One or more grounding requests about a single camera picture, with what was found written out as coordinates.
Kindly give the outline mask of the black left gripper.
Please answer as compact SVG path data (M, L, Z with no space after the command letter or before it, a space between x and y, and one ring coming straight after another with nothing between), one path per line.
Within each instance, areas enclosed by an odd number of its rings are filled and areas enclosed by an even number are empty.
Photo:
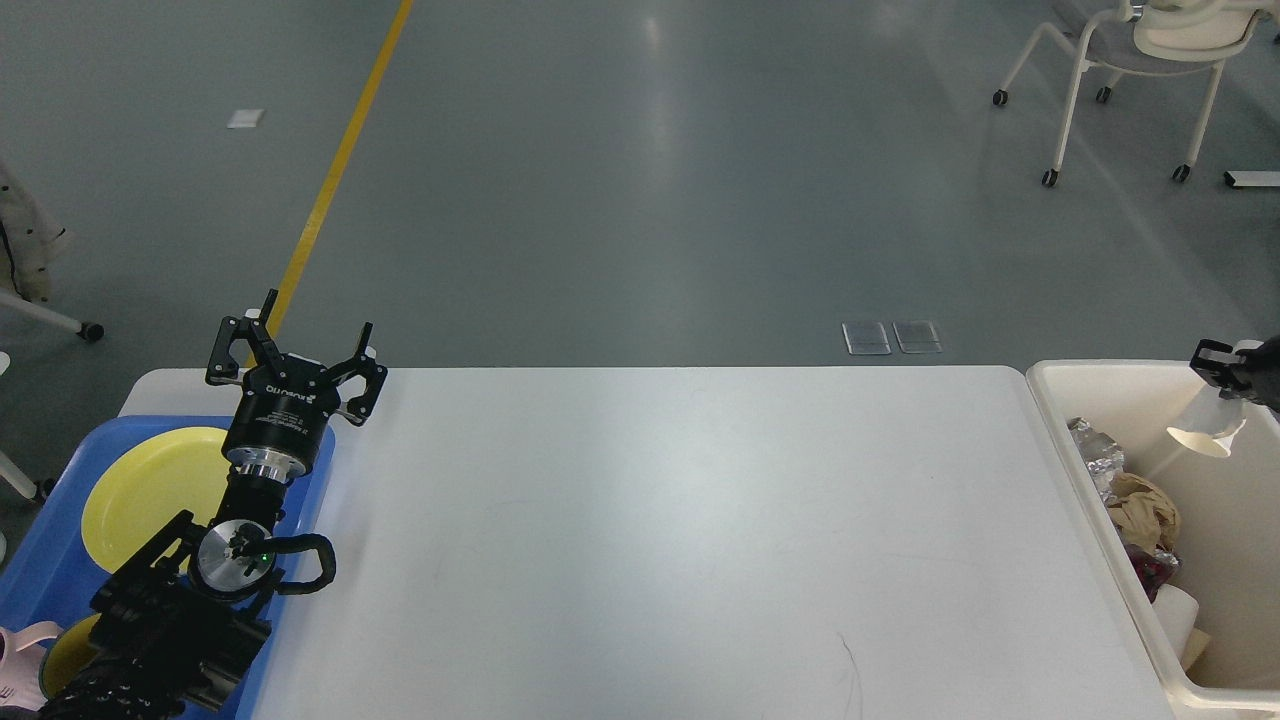
M369 420L389 372L371 350L374 324L366 322L351 357L310 375L311 363L283 354L268 331L276 299L278 290L270 288L256 315L221 319L205 382L242 386L221 447L232 468L289 484L314 469L333 415L349 424ZM355 379L364 389L343 398L340 387Z

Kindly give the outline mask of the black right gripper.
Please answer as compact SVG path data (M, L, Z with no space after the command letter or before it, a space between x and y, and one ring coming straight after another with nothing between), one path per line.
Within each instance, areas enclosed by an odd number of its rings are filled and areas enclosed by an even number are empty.
M1244 354L1251 352L1251 380L1242 375ZM1256 347L1254 340L1234 345L1201 340L1189 368L1220 398L1253 401L1279 413L1279 337L1274 336Z

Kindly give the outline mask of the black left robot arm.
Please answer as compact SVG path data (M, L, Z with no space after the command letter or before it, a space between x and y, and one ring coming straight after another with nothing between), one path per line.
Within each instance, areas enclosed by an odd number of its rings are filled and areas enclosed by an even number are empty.
M278 292L255 314L227 316L207 361L210 386L241 398L221 445L227 488L207 521L175 512L100 587L93 657L54 692L38 719L172 719L188 705L218 711L266 646L265 609L337 578L317 533L282 536L293 483L311 473L332 419L361 427L388 370L364 324L334 365L282 352L268 329Z

